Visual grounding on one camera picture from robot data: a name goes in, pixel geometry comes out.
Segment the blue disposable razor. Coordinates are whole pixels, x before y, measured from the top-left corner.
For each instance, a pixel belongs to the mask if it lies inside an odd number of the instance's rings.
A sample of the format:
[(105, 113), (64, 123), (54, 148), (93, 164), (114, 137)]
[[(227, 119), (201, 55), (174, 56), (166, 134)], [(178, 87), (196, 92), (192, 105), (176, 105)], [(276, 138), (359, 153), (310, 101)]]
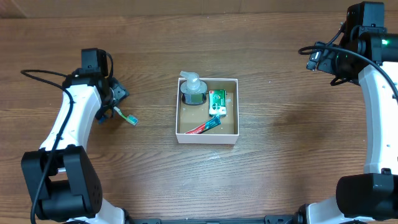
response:
[(107, 120), (107, 116), (102, 116), (99, 120), (98, 120), (98, 124), (102, 124), (102, 123), (104, 123), (106, 120)]

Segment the green white toothbrush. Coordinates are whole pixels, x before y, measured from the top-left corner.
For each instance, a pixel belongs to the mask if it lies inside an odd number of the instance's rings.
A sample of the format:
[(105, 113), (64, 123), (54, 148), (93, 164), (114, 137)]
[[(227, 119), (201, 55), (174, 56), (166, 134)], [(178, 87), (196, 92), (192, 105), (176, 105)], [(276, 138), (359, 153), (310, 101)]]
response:
[(114, 107), (113, 107), (113, 110), (115, 110), (115, 112), (117, 112), (117, 114), (120, 115), (120, 117), (122, 117), (123, 119), (125, 119), (125, 120), (126, 120), (128, 123), (130, 123), (131, 125), (135, 126), (135, 125), (138, 123), (138, 119), (137, 119), (135, 116), (133, 116), (133, 115), (131, 115), (131, 114), (129, 114), (128, 116), (125, 116), (125, 115), (122, 113), (122, 111), (121, 111), (117, 106), (114, 106)]

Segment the clear pump soap bottle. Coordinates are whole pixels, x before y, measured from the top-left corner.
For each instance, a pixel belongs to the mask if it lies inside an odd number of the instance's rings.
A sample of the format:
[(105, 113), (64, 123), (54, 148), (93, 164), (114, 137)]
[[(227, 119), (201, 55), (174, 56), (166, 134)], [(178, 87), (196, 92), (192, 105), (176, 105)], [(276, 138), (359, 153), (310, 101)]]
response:
[(180, 76), (185, 81), (180, 86), (182, 102), (186, 105), (198, 106), (206, 102), (207, 85), (195, 72), (181, 71)]

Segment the green soap bar packet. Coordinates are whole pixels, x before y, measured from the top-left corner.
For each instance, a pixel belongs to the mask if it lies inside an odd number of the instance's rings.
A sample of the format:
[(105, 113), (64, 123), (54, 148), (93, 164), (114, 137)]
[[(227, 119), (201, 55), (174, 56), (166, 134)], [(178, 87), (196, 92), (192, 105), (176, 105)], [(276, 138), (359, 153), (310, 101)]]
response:
[(225, 117), (226, 109), (226, 91), (225, 90), (210, 90), (208, 94), (209, 101), (209, 116), (219, 115)]

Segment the red green toothpaste tube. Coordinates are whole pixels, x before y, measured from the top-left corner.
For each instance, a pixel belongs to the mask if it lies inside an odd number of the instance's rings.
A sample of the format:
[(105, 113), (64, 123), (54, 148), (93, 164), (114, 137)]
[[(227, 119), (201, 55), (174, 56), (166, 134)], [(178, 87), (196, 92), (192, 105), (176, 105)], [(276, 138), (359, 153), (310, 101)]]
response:
[(215, 128), (221, 124), (221, 119), (219, 116), (214, 116), (207, 122), (199, 125), (195, 129), (187, 131), (186, 134), (201, 134), (204, 133), (212, 128)]

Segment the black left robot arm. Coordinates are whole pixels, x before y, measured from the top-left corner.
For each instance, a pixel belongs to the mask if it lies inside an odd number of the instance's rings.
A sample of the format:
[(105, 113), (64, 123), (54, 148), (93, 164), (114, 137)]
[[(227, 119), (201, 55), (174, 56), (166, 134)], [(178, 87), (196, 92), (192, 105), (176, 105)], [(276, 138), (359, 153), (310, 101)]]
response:
[(113, 59), (102, 49), (83, 49), (81, 67), (58, 86), (63, 101), (53, 128), (36, 151), (25, 152), (21, 167), (32, 201), (30, 221), (131, 223), (128, 212), (103, 196), (86, 153), (94, 120), (120, 112), (129, 92), (113, 76)]

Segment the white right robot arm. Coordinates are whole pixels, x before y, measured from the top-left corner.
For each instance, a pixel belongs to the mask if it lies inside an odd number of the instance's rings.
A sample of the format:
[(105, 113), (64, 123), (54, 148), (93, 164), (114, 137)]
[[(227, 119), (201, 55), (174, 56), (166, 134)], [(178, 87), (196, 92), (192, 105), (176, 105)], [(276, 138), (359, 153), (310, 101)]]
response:
[(291, 223), (367, 223), (397, 218), (397, 35), (384, 25), (384, 4), (350, 6), (329, 42), (303, 47), (307, 68), (331, 84), (361, 87), (366, 109), (364, 172), (342, 177), (333, 197), (302, 205)]

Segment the white cardboard box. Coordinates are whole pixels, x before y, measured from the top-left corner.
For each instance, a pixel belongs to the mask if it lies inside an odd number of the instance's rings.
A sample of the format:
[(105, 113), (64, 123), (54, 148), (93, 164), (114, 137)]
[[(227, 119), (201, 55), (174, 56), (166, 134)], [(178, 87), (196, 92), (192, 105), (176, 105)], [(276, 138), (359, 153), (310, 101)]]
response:
[(204, 78), (209, 90), (226, 91), (226, 116), (221, 124), (202, 134), (189, 134), (197, 126), (210, 120), (209, 102), (199, 106), (182, 103), (180, 86), (185, 81), (177, 82), (177, 105), (175, 116), (175, 135), (180, 144), (236, 144), (239, 137), (239, 88), (234, 78)]

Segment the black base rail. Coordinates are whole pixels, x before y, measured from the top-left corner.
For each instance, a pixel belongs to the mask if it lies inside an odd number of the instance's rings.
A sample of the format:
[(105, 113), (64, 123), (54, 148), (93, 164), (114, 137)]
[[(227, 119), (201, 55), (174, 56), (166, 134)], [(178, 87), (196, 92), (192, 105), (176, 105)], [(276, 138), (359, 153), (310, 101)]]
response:
[(293, 215), (266, 215), (263, 218), (208, 218), (161, 220), (159, 218), (133, 219), (129, 217), (129, 224), (294, 224)]

